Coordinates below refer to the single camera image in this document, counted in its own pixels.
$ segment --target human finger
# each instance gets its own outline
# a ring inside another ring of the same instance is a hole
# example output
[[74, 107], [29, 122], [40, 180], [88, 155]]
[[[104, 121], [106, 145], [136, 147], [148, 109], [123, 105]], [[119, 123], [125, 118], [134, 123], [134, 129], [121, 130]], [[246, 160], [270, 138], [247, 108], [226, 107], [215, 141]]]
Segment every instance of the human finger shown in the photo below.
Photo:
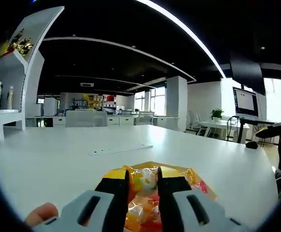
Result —
[[27, 218], [25, 219], [25, 223], [28, 226], [33, 227], [41, 224], [49, 218], [58, 216], [59, 212], [57, 208], [51, 203], [45, 203], [30, 212]]

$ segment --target potted plant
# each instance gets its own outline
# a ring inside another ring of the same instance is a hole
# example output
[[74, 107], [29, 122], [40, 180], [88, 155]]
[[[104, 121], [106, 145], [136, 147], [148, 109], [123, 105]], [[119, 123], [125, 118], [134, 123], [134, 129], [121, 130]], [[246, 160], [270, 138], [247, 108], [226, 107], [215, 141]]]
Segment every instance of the potted plant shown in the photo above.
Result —
[[219, 122], [220, 119], [222, 118], [222, 113], [224, 111], [221, 109], [214, 109], [211, 112], [211, 120], [215, 121], [215, 122]]

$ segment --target tv screen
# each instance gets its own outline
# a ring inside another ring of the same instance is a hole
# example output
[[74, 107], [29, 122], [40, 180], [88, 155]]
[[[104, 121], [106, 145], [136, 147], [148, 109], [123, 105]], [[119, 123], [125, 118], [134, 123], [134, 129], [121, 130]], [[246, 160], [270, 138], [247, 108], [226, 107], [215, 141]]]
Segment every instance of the tv screen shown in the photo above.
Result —
[[233, 80], [253, 89], [257, 93], [265, 95], [264, 79], [258, 63], [239, 54], [231, 53], [231, 69]]

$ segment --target green plant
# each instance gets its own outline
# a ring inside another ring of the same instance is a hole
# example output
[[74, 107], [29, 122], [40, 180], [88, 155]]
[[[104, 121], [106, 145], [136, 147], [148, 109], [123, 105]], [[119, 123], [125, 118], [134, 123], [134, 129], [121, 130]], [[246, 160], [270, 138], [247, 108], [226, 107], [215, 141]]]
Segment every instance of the green plant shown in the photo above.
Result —
[[214, 117], [222, 118], [222, 113], [223, 112], [224, 111], [221, 110], [221, 109], [214, 109], [214, 110], [212, 110], [212, 112], [211, 112], [211, 119], [213, 119]]

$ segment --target computer monitor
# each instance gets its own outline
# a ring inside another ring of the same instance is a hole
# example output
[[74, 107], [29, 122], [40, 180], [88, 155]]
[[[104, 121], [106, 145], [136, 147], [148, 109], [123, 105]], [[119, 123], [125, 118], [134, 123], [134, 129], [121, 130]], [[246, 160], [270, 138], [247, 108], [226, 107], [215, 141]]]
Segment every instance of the computer monitor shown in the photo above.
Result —
[[233, 87], [237, 116], [258, 118], [256, 94]]

